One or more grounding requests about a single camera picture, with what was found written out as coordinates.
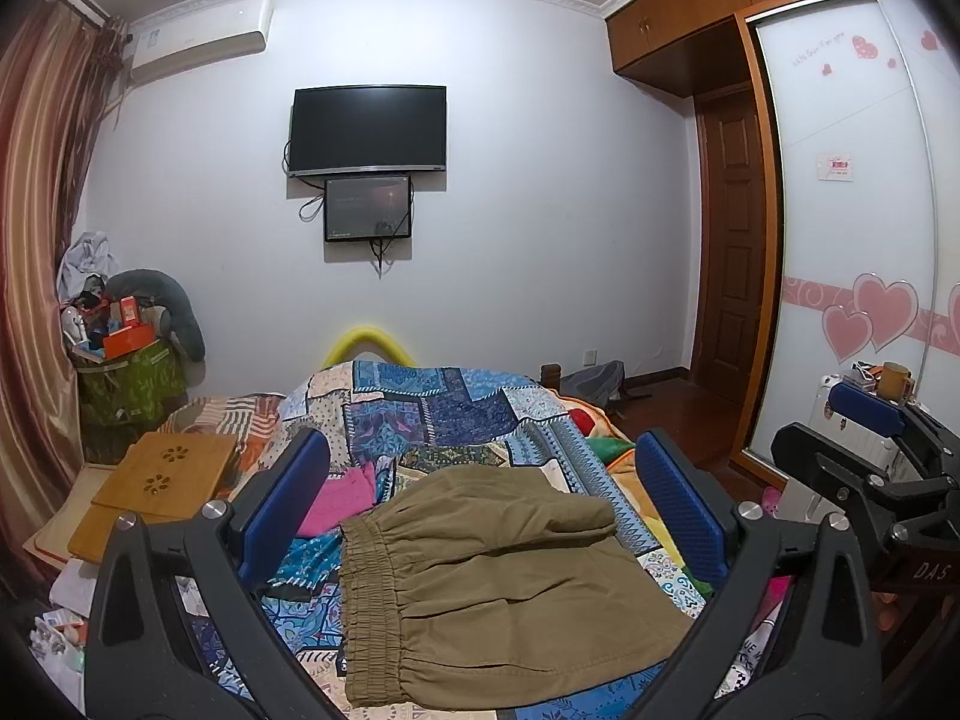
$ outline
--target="silver bolt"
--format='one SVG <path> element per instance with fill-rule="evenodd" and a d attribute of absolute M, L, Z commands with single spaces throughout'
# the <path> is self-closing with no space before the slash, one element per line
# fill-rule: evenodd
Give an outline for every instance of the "silver bolt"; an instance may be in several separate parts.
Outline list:
<path fill-rule="evenodd" d="M 763 509 L 760 504 L 752 501 L 744 501 L 736 507 L 736 510 L 740 512 L 740 516 L 744 519 L 760 519 L 760 517 L 763 517 Z"/>
<path fill-rule="evenodd" d="M 208 501 L 200 507 L 200 513 L 206 519 L 219 519 L 227 513 L 227 501 Z"/>
<path fill-rule="evenodd" d="M 136 525 L 136 514 L 133 512 L 123 512 L 120 514 L 120 517 L 116 519 L 116 526 L 118 531 L 128 531 L 130 528 Z"/>
<path fill-rule="evenodd" d="M 850 521 L 840 512 L 830 512 L 827 522 L 835 531 L 846 531 L 850 528 Z"/>

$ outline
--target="sliding wardrobe door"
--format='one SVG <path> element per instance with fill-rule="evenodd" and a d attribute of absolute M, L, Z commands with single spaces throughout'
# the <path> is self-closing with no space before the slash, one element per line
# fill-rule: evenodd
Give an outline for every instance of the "sliding wardrobe door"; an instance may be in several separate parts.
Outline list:
<path fill-rule="evenodd" d="M 930 347 L 918 395 L 933 415 L 960 432 L 960 74 L 936 30 L 912 0 L 878 0 L 913 81 L 933 174 L 936 290 L 920 308 Z"/>
<path fill-rule="evenodd" d="M 781 155 L 784 255 L 770 370 L 750 451 L 808 423 L 820 380 L 854 361 L 915 374 L 934 281 L 923 123 L 877 0 L 760 20 Z"/>

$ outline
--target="air conditioner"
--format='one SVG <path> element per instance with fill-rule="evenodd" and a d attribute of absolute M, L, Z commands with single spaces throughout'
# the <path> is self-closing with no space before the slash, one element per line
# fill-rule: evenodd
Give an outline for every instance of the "air conditioner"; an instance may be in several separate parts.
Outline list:
<path fill-rule="evenodd" d="M 274 6 L 243 0 L 191 13 L 140 35 L 130 78 L 137 86 L 191 68 L 262 52 Z"/>

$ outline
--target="striped curtain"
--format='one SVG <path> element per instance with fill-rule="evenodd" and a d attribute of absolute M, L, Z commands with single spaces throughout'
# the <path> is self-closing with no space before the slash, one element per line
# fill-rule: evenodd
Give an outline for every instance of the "striped curtain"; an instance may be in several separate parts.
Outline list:
<path fill-rule="evenodd" d="M 54 283 L 119 70 L 117 26 L 42 0 L 0 59 L 0 581 L 15 594 L 40 581 L 21 544 L 83 464 Z"/>

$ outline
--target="wooden wardrobe frame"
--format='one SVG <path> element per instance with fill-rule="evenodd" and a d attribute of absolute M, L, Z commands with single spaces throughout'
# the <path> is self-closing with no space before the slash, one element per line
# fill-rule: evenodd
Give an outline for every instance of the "wooden wardrobe frame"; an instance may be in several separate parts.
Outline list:
<path fill-rule="evenodd" d="M 779 312 L 779 292 L 781 291 L 781 265 L 784 258 L 784 185 L 781 181 L 781 159 L 779 159 L 779 141 L 776 138 L 776 124 L 773 116 L 773 98 L 762 67 L 760 47 L 757 45 L 757 33 L 747 23 L 747 19 L 775 8 L 792 5 L 804 0 L 768 0 L 736 11 L 736 25 L 740 32 L 743 50 L 747 55 L 750 68 L 750 81 L 757 103 L 757 122 L 760 124 L 760 150 L 763 153 L 763 185 L 766 212 L 766 251 L 764 252 L 763 292 L 760 300 L 760 327 L 757 328 L 757 348 L 750 369 L 750 381 L 747 394 L 740 412 L 736 437 L 733 439 L 731 459 L 767 484 L 782 490 L 788 477 L 771 464 L 760 461 L 749 452 L 747 445 L 752 435 L 757 415 L 760 413 L 763 389 L 767 382 L 770 356 L 776 332 L 776 316 Z M 697 329 L 700 328 L 698 311 Z"/>

